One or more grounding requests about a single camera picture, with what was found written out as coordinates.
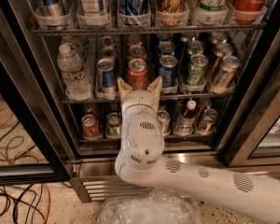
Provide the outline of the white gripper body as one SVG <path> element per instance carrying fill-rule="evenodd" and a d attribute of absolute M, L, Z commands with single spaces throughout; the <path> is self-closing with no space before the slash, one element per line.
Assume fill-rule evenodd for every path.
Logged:
<path fill-rule="evenodd" d="M 121 112 L 126 113 L 132 107 L 141 107 L 149 108 L 156 115 L 159 109 L 160 96 L 159 91 L 121 91 L 119 93 Z"/>

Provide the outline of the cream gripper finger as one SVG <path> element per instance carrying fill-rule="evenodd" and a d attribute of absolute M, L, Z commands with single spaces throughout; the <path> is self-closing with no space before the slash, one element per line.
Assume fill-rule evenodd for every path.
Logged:
<path fill-rule="evenodd" d="M 161 88 L 162 88 L 162 76 L 158 76 L 153 82 L 151 82 L 147 90 L 153 93 L 156 97 L 161 96 Z"/>
<path fill-rule="evenodd" d="M 121 77 L 118 78 L 119 97 L 123 98 L 126 94 L 131 92 L 133 88 L 127 84 Z"/>

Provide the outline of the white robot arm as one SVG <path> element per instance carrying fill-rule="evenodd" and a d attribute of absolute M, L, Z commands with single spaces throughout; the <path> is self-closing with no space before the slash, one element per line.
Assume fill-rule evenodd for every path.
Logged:
<path fill-rule="evenodd" d="M 280 224 L 280 180 L 190 165 L 163 155 L 157 119 L 162 78 L 144 90 L 118 79 L 122 113 L 117 176 L 130 184 L 188 193 L 266 224 Z"/>

